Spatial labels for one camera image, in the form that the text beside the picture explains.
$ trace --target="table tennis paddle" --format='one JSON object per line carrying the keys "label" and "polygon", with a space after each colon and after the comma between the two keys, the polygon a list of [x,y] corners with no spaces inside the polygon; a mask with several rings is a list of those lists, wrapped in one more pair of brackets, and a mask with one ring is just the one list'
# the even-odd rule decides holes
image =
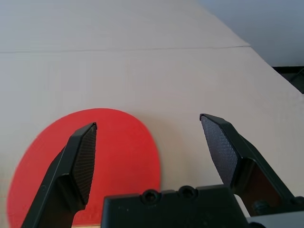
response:
{"label": "table tennis paddle", "polygon": [[91,122],[98,125],[95,170],[89,202],[85,210],[75,215],[73,225],[99,225],[104,196],[159,190],[157,148],[148,129],[138,119],[106,108],[79,111],[48,126],[22,157],[7,200],[12,228],[20,228],[50,163],[70,135]]}

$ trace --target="red circle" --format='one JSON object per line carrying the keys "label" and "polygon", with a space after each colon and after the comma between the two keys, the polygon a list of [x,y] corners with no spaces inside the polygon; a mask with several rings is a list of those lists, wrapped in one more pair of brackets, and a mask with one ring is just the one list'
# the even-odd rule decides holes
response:
{"label": "red circle", "polygon": [[41,132],[16,168],[7,201],[12,228],[20,228],[48,166],[75,130],[97,123],[95,170],[89,203],[73,225],[98,225],[104,196],[160,188],[160,163],[148,129],[135,117],[113,109],[72,113]]}

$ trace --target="light wooden surface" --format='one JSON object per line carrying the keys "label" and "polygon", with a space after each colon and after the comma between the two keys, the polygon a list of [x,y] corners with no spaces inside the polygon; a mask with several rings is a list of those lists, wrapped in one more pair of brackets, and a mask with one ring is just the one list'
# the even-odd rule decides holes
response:
{"label": "light wooden surface", "polygon": [[10,179],[35,136],[94,107],[149,128],[163,190],[221,183],[199,122],[209,113],[304,195],[302,94],[195,1],[5,1],[0,33],[1,227]]}

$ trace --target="black plastic housing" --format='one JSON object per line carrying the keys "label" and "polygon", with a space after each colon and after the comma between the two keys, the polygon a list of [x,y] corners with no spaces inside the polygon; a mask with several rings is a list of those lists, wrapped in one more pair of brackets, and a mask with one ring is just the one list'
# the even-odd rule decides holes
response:
{"label": "black plastic housing", "polygon": [[233,193],[224,185],[104,199],[102,228],[247,228]]}

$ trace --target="white wall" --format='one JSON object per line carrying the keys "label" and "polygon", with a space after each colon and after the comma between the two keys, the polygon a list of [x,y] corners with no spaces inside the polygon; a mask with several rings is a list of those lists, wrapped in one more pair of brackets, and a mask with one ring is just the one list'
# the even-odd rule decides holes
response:
{"label": "white wall", "polygon": [[199,1],[269,65],[304,65],[303,0]]}

